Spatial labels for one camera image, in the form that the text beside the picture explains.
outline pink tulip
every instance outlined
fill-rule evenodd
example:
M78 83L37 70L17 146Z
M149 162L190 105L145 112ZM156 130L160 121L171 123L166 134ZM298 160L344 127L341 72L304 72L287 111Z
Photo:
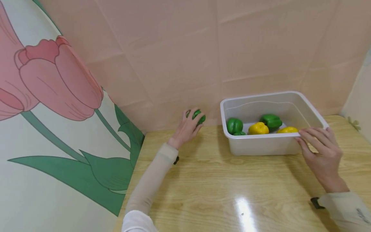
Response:
M14 63L14 54L23 45L15 34L3 4L0 2L0 120L35 107L39 101L22 82Z
M100 107L102 88L63 36L26 46L14 60L27 88L57 114L82 121Z

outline wooden table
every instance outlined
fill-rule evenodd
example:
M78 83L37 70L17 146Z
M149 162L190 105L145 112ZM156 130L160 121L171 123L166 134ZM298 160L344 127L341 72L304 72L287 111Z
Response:
M341 176L371 208L371 145L341 116L327 116L344 151ZM125 205L157 150L173 131L146 135ZM338 231L310 198L324 190L303 157L234 156L222 126L204 127L179 151L150 216L159 231Z

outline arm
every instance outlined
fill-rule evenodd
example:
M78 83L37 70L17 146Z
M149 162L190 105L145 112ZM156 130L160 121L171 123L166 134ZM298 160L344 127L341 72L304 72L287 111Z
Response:
M198 108L191 110L193 115ZM149 165L138 185L131 194L126 205L125 214L133 210L141 211L148 215L153 199L160 185L178 156L178 149L187 141L194 138L203 124L197 126L197 122L204 115L198 114L194 119L186 117L187 111L183 112L181 122L169 141L162 145L152 163Z
M360 197L349 190L339 176L342 151L330 128L308 128L299 131L318 153L313 153L305 140L296 138L305 162L327 192L318 201L330 213L341 231L371 231L371 214Z

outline container rim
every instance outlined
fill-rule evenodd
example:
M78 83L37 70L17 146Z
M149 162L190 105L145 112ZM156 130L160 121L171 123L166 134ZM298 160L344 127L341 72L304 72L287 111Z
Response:
M323 129L326 129L328 127L327 122L324 120L324 118L321 116L321 114L314 108L314 106L309 102L309 100L300 92L298 91L283 91L283 92L274 92L269 94L257 94L257 95L251 95L251 96L245 96L245 97L238 97L238 98L226 98L220 102L220 113L221 113L221 123L223 126L223 132L224 135L229 139L247 139L247 138L280 138L280 137L301 137L299 133L282 133L282 134L258 134L258 135L231 135L228 133L227 130L227 123L225 120L225 114L224 114L224 102L231 100L231 99L244 99L244 98L251 98L251 97L260 97L260 96L269 96L269 95L277 95L277 94L287 94L287 93L293 93L299 95L304 102L309 106L309 108L313 111L313 113L316 115L316 117L319 119L321 124L323 125Z

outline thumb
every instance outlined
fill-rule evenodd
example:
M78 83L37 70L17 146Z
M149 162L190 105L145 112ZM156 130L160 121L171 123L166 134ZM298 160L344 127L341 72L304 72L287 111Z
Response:
M309 149L308 144L306 143L306 141L304 141L302 138L295 138L295 140L299 143L299 145L302 149L303 156L305 158L310 158L310 157L314 156L313 152Z

